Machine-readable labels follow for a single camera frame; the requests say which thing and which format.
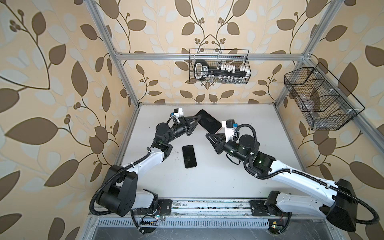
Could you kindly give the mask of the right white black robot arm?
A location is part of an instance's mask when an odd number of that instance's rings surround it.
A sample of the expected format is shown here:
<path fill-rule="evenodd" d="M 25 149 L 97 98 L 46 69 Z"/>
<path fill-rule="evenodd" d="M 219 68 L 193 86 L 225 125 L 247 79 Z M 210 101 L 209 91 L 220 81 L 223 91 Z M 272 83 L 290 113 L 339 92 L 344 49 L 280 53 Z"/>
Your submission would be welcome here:
<path fill-rule="evenodd" d="M 323 217 L 335 227 L 355 232 L 358 205 L 352 184 L 344 179 L 337 182 L 325 180 L 294 169 L 276 158 L 259 151 L 259 142 L 252 135 L 244 135 L 238 142 L 225 134 L 206 134 L 206 138 L 219 155 L 239 160 L 246 172 L 258 180 L 274 180 L 293 187 L 306 195 L 292 196 L 280 191 L 270 192 L 265 202 L 266 210 L 272 214 L 302 213 Z"/>

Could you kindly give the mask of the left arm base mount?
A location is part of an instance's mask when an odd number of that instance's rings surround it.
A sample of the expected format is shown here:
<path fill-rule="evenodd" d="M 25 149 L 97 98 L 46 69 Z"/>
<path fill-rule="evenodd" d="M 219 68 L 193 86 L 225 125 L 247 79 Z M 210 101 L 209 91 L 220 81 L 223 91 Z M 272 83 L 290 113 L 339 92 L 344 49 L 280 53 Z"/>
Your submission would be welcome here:
<path fill-rule="evenodd" d="M 140 234 L 152 233 L 160 222 L 165 221 L 166 216 L 171 214 L 172 200 L 156 199 L 149 208 L 139 208 L 131 210 L 131 218 L 134 226 Z"/>

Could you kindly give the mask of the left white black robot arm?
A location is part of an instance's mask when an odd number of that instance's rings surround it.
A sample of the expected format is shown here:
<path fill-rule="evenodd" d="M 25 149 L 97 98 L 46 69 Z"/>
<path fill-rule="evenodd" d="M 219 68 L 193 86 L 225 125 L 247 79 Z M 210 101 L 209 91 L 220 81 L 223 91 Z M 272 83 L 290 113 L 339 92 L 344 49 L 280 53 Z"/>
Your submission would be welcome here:
<path fill-rule="evenodd" d="M 174 124 L 160 123 L 152 145 L 140 159 L 124 166 L 113 165 L 108 171 L 104 182 L 93 195 L 89 211 L 95 216 L 117 214 L 124 217 L 131 210 L 155 209 L 157 194 L 148 190 L 138 190 L 139 177 L 150 169 L 164 162 L 171 154 L 171 141 L 182 135 L 190 136 L 198 125 L 201 116 L 177 117 L 171 114 Z"/>

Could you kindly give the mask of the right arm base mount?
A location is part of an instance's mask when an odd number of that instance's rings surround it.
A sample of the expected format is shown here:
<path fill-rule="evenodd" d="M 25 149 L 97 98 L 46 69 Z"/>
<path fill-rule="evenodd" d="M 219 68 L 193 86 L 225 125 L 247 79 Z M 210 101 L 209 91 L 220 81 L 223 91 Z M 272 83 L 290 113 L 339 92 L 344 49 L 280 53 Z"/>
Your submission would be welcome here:
<path fill-rule="evenodd" d="M 272 217 L 268 220 L 268 231 L 272 235 L 283 235 L 291 222 L 292 212 L 282 212 L 276 205 L 267 201 L 252 200 L 249 202 L 253 217 Z"/>

